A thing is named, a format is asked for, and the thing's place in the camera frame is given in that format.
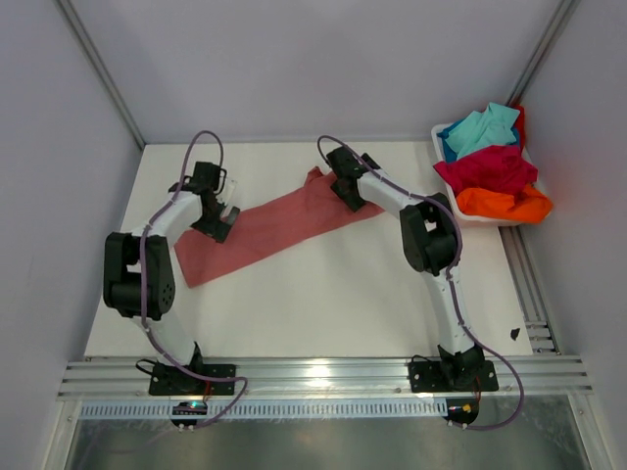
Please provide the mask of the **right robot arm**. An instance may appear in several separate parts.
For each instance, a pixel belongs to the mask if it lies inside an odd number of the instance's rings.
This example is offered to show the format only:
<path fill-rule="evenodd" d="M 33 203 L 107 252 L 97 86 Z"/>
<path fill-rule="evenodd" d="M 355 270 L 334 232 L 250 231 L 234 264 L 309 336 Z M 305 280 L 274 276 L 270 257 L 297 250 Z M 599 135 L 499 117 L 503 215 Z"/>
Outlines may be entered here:
<path fill-rule="evenodd" d="M 439 377 L 449 390 L 461 390 L 474 377 L 474 366 L 465 356 L 473 342 L 459 319 L 453 279 L 458 263 L 458 229 L 446 196 L 414 195 L 394 182 L 370 157 L 357 156 L 345 146 L 323 157 L 336 180 L 332 191 L 357 212 L 373 203 L 399 220 L 402 248 L 412 269 L 428 288 L 439 328 Z"/>

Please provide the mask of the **salmon pink t shirt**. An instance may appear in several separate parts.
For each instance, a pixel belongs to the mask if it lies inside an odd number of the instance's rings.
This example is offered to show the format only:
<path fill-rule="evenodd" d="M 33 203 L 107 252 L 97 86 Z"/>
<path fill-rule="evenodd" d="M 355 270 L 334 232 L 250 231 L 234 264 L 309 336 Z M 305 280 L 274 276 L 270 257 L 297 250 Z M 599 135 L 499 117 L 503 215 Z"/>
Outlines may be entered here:
<path fill-rule="evenodd" d="M 373 203 L 351 211 L 332 191 L 335 181 L 334 174 L 313 167 L 302 187 L 240 212 L 222 243 L 197 229 L 186 231 L 174 250 L 187 287 L 199 287 L 308 239 L 383 213 Z"/>

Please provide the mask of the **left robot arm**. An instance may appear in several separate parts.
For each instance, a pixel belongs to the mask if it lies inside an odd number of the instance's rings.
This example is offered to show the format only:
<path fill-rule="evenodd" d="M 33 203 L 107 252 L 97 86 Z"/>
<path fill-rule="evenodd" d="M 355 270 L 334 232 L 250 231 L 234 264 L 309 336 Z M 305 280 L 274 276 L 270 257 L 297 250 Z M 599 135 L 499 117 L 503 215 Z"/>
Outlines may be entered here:
<path fill-rule="evenodd" d="M 106 239 L 104 303 L 135 323 L 159 354 L 150 372 L 152 395 L 200 395 L 215 375 L 171 311 L 176 286 L 170 250 L 187 231 L 202 240 L 226 240 L 240 213 L 222 195 L 231 184 L 224 168 L 198 162 L 143 226 Z"/>

